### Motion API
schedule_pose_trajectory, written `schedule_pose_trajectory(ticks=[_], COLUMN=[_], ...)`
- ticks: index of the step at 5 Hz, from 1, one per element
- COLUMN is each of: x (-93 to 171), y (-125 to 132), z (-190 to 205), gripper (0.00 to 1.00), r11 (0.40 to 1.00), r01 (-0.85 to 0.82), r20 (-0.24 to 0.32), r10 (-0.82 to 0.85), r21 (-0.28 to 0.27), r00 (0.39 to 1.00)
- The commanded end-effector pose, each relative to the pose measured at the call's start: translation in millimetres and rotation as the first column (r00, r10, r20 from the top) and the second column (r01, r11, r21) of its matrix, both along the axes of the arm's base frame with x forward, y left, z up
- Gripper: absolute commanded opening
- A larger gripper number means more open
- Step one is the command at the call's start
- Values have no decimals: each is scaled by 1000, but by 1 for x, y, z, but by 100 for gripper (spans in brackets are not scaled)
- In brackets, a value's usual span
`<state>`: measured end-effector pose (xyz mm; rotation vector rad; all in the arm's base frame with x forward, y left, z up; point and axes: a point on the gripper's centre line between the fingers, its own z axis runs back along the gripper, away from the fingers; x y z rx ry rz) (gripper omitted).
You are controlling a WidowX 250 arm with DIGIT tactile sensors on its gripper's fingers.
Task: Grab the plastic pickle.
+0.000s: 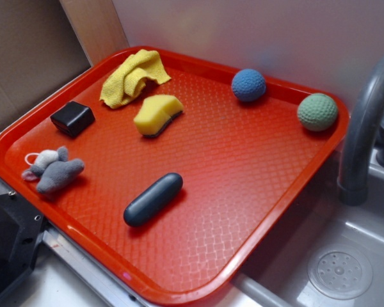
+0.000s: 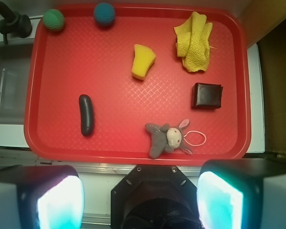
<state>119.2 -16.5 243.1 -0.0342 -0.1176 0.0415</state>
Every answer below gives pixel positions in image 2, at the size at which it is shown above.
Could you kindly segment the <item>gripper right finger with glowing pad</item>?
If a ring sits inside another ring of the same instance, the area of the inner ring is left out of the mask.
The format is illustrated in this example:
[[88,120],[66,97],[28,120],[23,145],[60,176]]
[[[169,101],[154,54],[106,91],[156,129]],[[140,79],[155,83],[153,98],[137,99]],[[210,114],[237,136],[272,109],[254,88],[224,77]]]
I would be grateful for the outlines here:
[[209,160],[196,195],[205,229],[286,229],[286,159]]

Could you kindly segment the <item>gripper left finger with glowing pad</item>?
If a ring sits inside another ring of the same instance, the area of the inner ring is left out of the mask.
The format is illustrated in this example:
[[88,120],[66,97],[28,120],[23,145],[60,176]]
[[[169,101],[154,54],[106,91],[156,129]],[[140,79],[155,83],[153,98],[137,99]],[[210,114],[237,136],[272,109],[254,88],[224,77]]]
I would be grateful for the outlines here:
[[0,166],[0,229],[79,229],[83,212],[72,166]]

